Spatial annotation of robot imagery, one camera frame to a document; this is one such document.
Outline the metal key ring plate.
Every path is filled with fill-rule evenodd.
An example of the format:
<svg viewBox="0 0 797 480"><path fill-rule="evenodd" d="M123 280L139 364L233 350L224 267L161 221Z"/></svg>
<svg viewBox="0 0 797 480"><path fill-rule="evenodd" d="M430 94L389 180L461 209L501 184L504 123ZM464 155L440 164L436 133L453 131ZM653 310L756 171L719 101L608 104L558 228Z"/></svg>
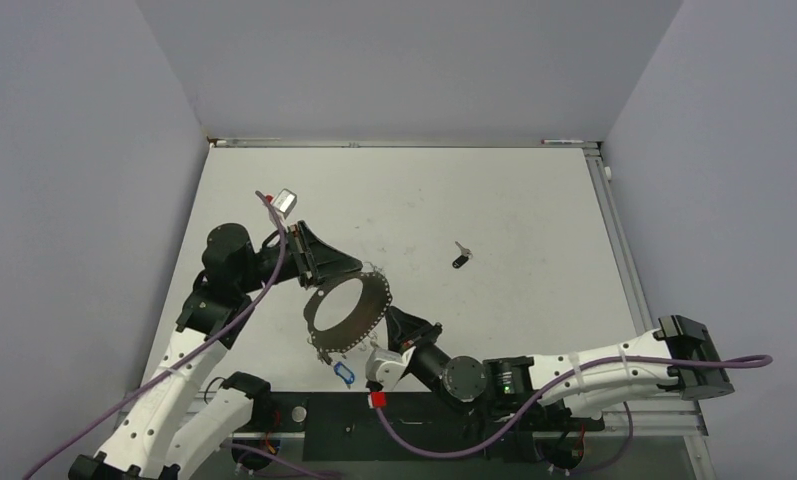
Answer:
<svg viewBox="0 0 797 480"><path fill-rule="evenodd" d="M393 301L384 271L367 261L359 271L310 283L305 289L311 293L303 308L307 342L325 365L374 333Z"/></svg>

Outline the blue tagged key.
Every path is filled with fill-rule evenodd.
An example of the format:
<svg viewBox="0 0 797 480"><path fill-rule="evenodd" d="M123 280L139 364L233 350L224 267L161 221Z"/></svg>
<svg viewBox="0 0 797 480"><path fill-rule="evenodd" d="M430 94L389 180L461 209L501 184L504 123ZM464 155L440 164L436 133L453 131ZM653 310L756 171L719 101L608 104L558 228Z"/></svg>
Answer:
<svg viewBox="0 0 797 480"><path fill-rule="evenodd" d="M344 362L336 362L333 366L333 372L347 389L350 389L356 381L355 373Z"/></svg>

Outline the black tagged key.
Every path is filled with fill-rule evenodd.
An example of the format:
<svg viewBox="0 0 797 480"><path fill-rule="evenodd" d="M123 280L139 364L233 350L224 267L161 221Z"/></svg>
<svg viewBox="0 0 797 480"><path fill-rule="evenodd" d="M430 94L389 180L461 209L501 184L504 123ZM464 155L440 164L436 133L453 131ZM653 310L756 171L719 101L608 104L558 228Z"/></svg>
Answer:
<svg viewBox="0 0 797 480"><path fill-rule="evenodd" d="M459 250L459 255L453 260L452 267L460 269L472 258L473 252L458 241L455 241L455 245Z"/></svg>

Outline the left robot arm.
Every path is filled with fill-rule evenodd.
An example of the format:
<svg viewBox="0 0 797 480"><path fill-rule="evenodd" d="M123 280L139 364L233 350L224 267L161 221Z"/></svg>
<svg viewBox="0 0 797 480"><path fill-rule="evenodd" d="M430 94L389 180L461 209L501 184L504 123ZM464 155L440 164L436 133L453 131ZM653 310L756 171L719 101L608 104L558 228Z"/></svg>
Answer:
<svg viewBox="0 0 797 480"><path fill-rule="evenodd" d="M363 267L303 221L280 228L260 249L244 226L223 224L209 233L202 263L154 378L97 452L76 458L69 478L188 479L236 429L266 426L270 385L243 373L223 383L204 412L183 417L253 312L252 292L265 295L291 279L303 288L320 286Z"/></svg>

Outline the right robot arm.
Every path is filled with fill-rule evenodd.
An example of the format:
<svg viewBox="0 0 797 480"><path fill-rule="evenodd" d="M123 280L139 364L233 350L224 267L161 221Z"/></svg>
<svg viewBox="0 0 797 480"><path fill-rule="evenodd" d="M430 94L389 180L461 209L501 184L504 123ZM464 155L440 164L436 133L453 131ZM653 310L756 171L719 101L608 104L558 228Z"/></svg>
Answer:
<svg viewBox="0 0 797 480"><path fill-rule="evenodd" d="M697 401L734 391L709 329L681 315L610 346L483 361L439 348L440 324L397 307L387 309L386 321L388 349L404 361L405 374L461 414L500 420L539 410L547 425L563 428L606 406L663 392Z"/></svg>

